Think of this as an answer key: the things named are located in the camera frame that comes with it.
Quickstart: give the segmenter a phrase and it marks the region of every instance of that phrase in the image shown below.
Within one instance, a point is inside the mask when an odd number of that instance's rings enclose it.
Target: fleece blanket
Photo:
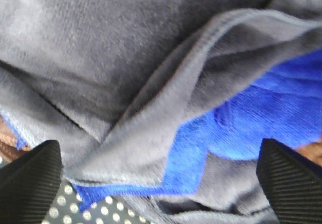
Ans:
[[[58,140],[82,186],[159,185],[182,123],[322,43],[321,0],[1,2],[0,114],[18,147]],[[274,219],[256,162],[205,158],[191,198],[127,202],[155,222]],[[188,216],[167,216],[175,203]]]
[[[82,209],[107,195],[191,194],[200,184],[207,152],[257,158],[263,138],[297,149],[322,135],[322,50],[268,70],[218,108],[179,127],[159,186],[75,185]]]

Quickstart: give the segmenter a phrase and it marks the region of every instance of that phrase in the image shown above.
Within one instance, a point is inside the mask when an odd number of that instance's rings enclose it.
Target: blue fleece fabric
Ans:
[[[183,124],[159,186],[75,185],[84,210],[107,195],[189,194],[198,189],[207,151],[257,158],[263,138],[291,148],[317,141],[322,129],[322,50],[270,69],[220,107]]]

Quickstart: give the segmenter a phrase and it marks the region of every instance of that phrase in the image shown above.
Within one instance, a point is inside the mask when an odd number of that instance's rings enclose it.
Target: gray towel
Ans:
[[[83,185],[160,183],[181,123],[322,46],[322,0],[0,2],[0,114]],[[195,195],[125,198],[157,223],[274,223],[255,165],[209,155]]]

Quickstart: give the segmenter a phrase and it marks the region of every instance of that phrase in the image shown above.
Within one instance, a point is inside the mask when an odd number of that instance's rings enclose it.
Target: white polka dot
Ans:
[[[62,222],[64,224],[71,224],[72,223],[71,217],[69,215],[65,215],[64,218],[62,219]]]
[[[124,205],[121,202],[118,202],[116,206],[118,210],[120,211],[124,210]]]
[[[58,203],[58,205],[61,205],[61,206],[66,205],[66,198],[62,195],[58,196],[57,203]]]
[[[96,203],[95,203],[95,202],[91,204],[91,208],[92,208],[92,209],[95,209],[95,208],[96,208],[96,206],[97,206],[97,205],[96,205]]]
[[[50,208],[49,215],[51,216],[51,218],[57,218],[59,216],[59,212],[58,212],[57,208],[55,208],[55,207]]]
[[[95,221],[96,224],[104,224],[103,220],[100,219],[100,218],[96,218],[96,221]]]
[[[84,220],[90,220],[91,219],[91,214],[90,214],[90,212],[88,210],[85,210],[83,212],[83,218],[84,218]]]
[[[140,218],[140,222],[142,222],[142,223],[146,223],[146,219],[144,218],[144,217],[139,217]]]
[[[111,205],[111,204],[113,203],[113,199],[112,199],[112,197],[111,197],[111,196],[106,196],[106,197],[105,197],[105,201],[106,201],[106,203],[108,203],[109,205]]]
[[[128,210],[128,213],[130,217],[135,217],[135,213],[133,210]]]
[[[113,214],[113,220],[114,220],[115,222],[119,222],[119,221],[120,221],[120,216],[119,216],[119,214],[114,213],[114,214]]]
[[[70,211],[72,212],[72,213],[77,213],[78,212],[78,205],[77,204],[75,204],[75,203],[72,203],[71,205],[70,205]]]
[[[77,198],[78,201],[82,201],[82,198],[81,198],[81,196],[78,193],[76,195],[76,198]]]
[[[65,185],[64,191],[67,195],[72,194],[72,187],[70,185]]]
[[[109,213],[109,210],[105,206],[102,206],[101,213],[102,213],[102,215],[107,215]]]

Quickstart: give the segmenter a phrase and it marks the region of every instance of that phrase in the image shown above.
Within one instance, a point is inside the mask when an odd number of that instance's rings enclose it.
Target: polka dot fabric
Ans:
[[[0,157],[0,168],[6,164]],[[93,203],[83,213],[79,210],[81,201],[72,186],[63,181],[41,224],[153,224],[110,196]]]

